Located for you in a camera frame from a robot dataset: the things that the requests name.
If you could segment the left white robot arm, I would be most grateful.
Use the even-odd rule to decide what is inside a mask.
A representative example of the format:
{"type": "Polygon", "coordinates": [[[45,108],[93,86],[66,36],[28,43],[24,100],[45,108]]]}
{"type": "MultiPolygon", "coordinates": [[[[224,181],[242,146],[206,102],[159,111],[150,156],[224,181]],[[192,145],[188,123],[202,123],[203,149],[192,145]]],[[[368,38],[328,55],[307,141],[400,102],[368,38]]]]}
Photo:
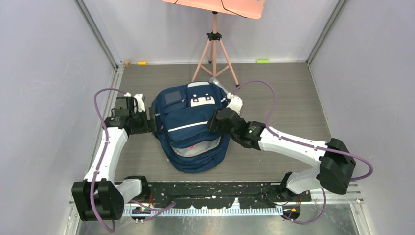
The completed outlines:
{"type": "Polygon", "coordinates": [[[154,114],[147,115],[142,94],[116,99],[110,116],[102,120],[102,139],[92,166],[82,181],[74,182],[72,196],[82,221],[115,221],[123,214],[124,205],[135,199],[139,203],[150,197],[144,176],[127,176],[115,181],[116,167],[131,135],[154,130],[154,114]]]}

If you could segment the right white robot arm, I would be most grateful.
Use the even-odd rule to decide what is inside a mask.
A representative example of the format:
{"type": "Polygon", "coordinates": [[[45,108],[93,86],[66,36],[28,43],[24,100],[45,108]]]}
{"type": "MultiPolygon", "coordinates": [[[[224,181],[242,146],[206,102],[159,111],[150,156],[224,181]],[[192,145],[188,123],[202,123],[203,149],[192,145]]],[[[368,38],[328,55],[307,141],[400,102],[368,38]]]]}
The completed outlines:
{"type": "Polygon", "coordinates": [[[236,111],[216,109],[208,122],[209,131],[226,135],[244,148],[276,152],[311,166],[301,172],[287,172],[277,187],[282,199],[292,201],[305,191],[323,188],[344,195],[348,190],[356,161],[345,144],[299,138],[257,121],[246,122],[236,111]]]}

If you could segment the navy blue student backpack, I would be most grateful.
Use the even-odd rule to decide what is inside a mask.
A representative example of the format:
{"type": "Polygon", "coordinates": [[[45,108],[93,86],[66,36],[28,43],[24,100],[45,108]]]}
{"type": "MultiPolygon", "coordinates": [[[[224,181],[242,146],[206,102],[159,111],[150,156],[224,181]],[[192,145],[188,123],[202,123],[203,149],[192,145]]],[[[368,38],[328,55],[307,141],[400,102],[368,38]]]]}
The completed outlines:
{"type": "Polygon", "coordinates": [[[207,81],[159,92],[151,105],[157,125],[153,135],[174,168],[184,173],[201,173],[224,160],[230,138],[211,133],[208,121],[216,109],[227,104],[227,94],[207,81]]]}

